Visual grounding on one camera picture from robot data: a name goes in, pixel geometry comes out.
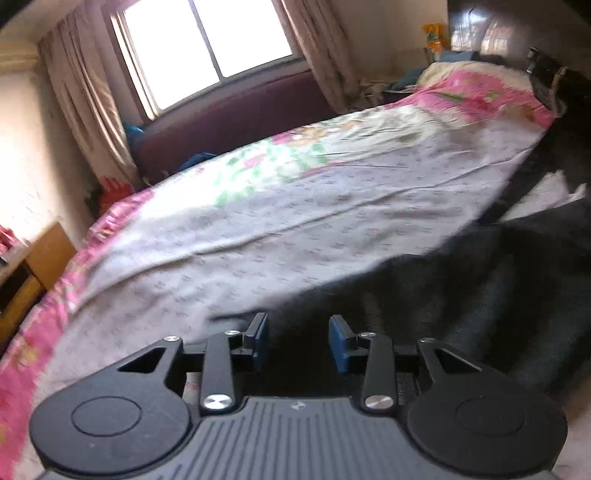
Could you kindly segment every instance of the metal screw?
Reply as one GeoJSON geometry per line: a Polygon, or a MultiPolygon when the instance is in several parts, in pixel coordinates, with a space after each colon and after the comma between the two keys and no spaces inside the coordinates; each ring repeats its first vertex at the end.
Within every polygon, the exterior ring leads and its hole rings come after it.
{"type": "Polygon", "coordinates": [[[208,395],[203,400],[203,406],[208,410],[225,410],[232,405],[232,397],[224,395],[223,393],[214,393],[208,395]]]}
{"type": "Polygon", "coordinates": [[[388,410],[393,405],[394,400],[387,395],[370,395],[365,399],[365,406],[370,410],[388,410]]]}

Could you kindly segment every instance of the curtain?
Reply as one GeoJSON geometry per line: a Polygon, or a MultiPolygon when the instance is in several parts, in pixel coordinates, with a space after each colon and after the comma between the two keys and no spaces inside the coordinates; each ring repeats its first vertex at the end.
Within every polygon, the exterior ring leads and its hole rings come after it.
{"type": "Polygon", "coordinates": [[[295,36],[330,106],[337,113],[366,108],[347,35],[331,0],[282,0],[295,36]]]}
{"type": "Polygon", "coordinates": [[[81,5],[40,43],[41,55],[66,121],[100,181],[100,212],[142,183],[129,153],[125,131],[105,69],[81,5]]]}

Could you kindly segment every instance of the wooden cabinet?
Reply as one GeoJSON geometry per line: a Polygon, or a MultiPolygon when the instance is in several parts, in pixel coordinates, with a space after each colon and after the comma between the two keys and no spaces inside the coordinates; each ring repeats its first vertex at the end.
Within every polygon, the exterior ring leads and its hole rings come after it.
{"type": "Polygon", "coordinates": [[[55,222],[0,268],[0,354],[75,253],[61,225],[55,222]]]}

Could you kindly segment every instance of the wooden drawer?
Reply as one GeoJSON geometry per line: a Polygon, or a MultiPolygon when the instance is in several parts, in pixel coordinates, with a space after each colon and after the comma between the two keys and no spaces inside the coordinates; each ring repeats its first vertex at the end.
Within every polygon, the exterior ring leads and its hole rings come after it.
{"type": "Polygon", "coordinates": [[[43,285],[32,275],[18,289],[6,309],[0,315],[0,348],[12,337],[14,330],[35,305],[43,293],[43,285]]]}

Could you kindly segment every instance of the window frame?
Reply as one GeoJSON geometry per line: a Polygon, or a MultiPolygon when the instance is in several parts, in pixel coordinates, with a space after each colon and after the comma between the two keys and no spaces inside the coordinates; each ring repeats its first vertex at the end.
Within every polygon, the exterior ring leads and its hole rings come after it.
{"type": "Polygon", "coordinates": [[[203,41],[205,42],[209,56],[212,60],[213,67],[216,70],[220,80],[209,87],[199,90],[194,94],[179,100],[165,109],[161,109],[156,104],[154,96],[150,91],[150,86],[146,81],[144,72],[142,71],[141,63],[138,60],[138,56],[135,52],[134,45],[124,18],[124,11],[138,1],[140,0],[108,0],[104,4],[102,11],[109,33],[109,38],[111,40],[111,44],[113,45],[113,49],[115,50],[115,55],[117,56],[119,66],[123,72],[123,75],[125,76],[127,86],[134,97],[134,103],[138,108],[140,115],[142,116],[142,120],[145,123],[155,120],[159,116],[164,115],[165,113],[174,110],[179,106],[190,102],[191,100],[195,100],[196,98],[207,95],[214,90],[239,82],[244,78],[250,77],[264,70],[273,69],[283,64],[292,63],[295,60],[301,60],[303,58],[300,45],[297,42],[295,32],[291,26],[287,12],[283,7],[282,0],[270,0],[275,8],[275,11],[277,12],[277,16],[281,26],[283,27],[283,31],[292,54],[280,59],[271,60],[261,65],[257,65],[251,69],[245,70],[244,72],[240,72],[229,77],[224,77],[217,63],[212,46],[209,43],[207,32],[205,31],[203,23],[201,22],[201,18],[199,17],[197,6],[195,5],[194,0],[186,0],[190,5],[199,32],[203,37],[203,41]]]}

